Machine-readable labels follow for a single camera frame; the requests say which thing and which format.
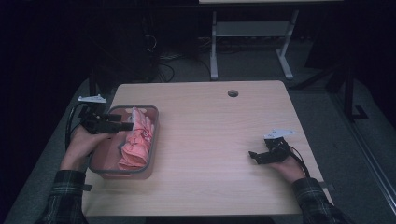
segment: table leg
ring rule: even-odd
[[[216,11],[214,11],[212,22],[212,52],[210,53],[210,80],[217,80],[218,78],[218,58],[216,57]]]
[[[293,74],[290,70],[290,67],[289,67],[288,61],[286,60],[285,55],[286,55],[286,50],[288,49],[288,46],[289,46],[291,35],[293,34],[293,30],[294,30],[295,23],[297,21],[298,13],[299,13],[299,10],[293,11],[291,20],[288,25],[288,29],[286,31],[285,43],[283,44],[282,49],[276,50],[277,58],[279,59],[280,65],[282,66],[282,69],[283,69],[283,73],[285,74],[285,77],[287,79],[293,79]]]

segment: plaid shirt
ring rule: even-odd
[[[82,215],[81,199],[85,174],[58,171],[49,193],[47,207],[36,223],[87,223]]]
[[[303,211],[304,224],[339,224],[354,223],[326,198],[318,181],[304,178],[292,184],[297,202]]]
[[[81,211],[85,174],[78,171],[58,171],[49,194],[48,204],[36,223],[88,223]],[[338,224],[353,222],[328,202],[318,181],[297,180],[292,185],[303,210],[304,224]]]

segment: person's right hand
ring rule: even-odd
[[[111,133],[90,134],[88,131],[78,125],[73,131],[72,141],[66,150],[66,154],[62,159],[60,170],[77,170],[79,171],[84,164],[87,156],[96,148],[103,140],[112,137]]]
[[[300,164],[291,156],[282,162],[269,163],[268,165],[276,169],[291,184],[298,179],[306,178]]]

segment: table top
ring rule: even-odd
[[[230,90],[238,96],[230,97]],[[83,194],[86,216],[301,213],[290,184],[248,155],[268,151],[263,136],[273,129],[296,132],[285,140],[299,150],[311,176],[323,180],[280,81],[124,84],[115,105],[158,108],[153,172],[145,180],[120,180],[87,171],[92,190]]]
[[[200,4],[221,3],[316,3],[316,2],[342,2],[344,0],[199,0]]]

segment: floor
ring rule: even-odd
[[[207,40],[201,41],[204,47]],[[222,41],[224,49],[218,55],[218,81],[276,79],[291,87],[320,72],[318,69],[304,67],[312,46],[309,41],[293,40],[290,43],[286,57],[295,75],[293,80],[285,79],[276,58],[275,49],[280,46],[282,39],[238,39],[232,46],[228,40]],[[185,58],[169,49],[163,53],[163,63],[167,65],[160,65],[164,77],[157,77],[154,82],[169,80],[173,75],[172,69],[175,73],[170,82],[210,81],[207,50],[203,50],[195,58]],[[289,91],[289,94],[323,178],[331,187],[332,200],[356,223],[396,223],[395,212],[389,206],[389,201],[378,184],[380,181],[375,178],[363,150],[365,146],[370,149],[389,183],[396,186],[396,171],[393,169],[392,159],[396,157],[396,131],[375,105],[370,92],[358,80],[355,80],[354,105],[362,106],[369,118],[356,120],[354,123],[346,119],[342,112],[343,90],[336,94],[326,92],[328,79],[325,77],[303,90]],[[70,99],[70,106],[5,223],[33,223],[43,210],[51,182],[64,154],[64,127],[69,109],[80,95],[88,94],[89,85],[86,80]],[[113,94],[111,92],[106,96],[110,102]],[[302,223],[300,215],[273,219],[277,224]],[[145,218],[89,217],[89,221],[100,224],[145,223]]]

